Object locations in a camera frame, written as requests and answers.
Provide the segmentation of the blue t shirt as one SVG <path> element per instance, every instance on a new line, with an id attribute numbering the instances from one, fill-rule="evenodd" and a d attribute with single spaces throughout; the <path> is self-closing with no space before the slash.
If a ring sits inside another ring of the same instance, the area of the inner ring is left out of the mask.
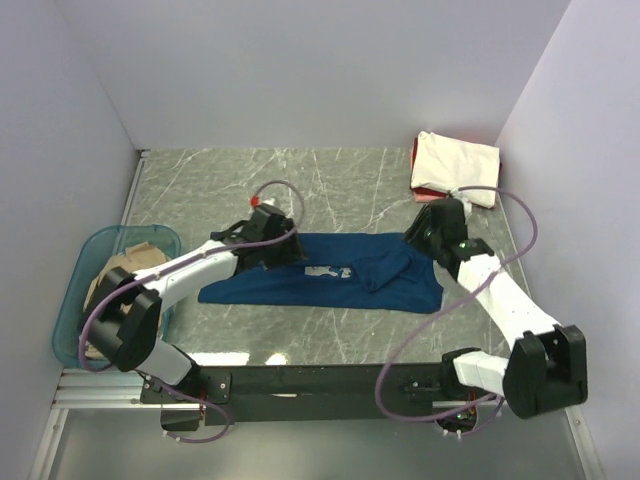
<path id="1" fill-rule="evenodd" d="M 306 258 L 252 268 L 202 288 L 202 304 L 382 309 L 431 314 L 443 287 L 433 260 L 401 233 L 302 233 Z"/>

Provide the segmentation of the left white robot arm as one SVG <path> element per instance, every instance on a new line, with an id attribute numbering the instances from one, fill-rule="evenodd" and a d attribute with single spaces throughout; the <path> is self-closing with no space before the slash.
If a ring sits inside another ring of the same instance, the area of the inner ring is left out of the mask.
<path id="1" fill-rule="evenodd" d="M 127 272 L 115 267 L 94 291 L 79 335 L 79 362 L 90 367 L 92 346 L 121 372 L 135 371 L 173 394 L 203 397 L 201 367 L 158 336 L 161 316 L 185 297 L 261 266 L 292 264 L 304 256 L 295 221 L 269 204 L 232 224 L 202 246 L 155 267 Z"/>

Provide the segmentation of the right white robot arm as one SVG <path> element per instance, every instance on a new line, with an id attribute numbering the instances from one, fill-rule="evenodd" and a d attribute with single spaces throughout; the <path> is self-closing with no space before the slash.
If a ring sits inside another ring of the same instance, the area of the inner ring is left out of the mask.
<path id="1" fill-rule="evenodd" d="M 513 280 L 493 249 L 484 240 L 469 237 L 460 200 L 441 198 L 423 206 L 405 239 L 475 295 L 509 347 L 506 358 L 479 349 L 444 355 L 440 384 L 446 392 L 470 387 L 501 396 L 521 419 L 587 400 L 584 334 L 545 313 Z"/>

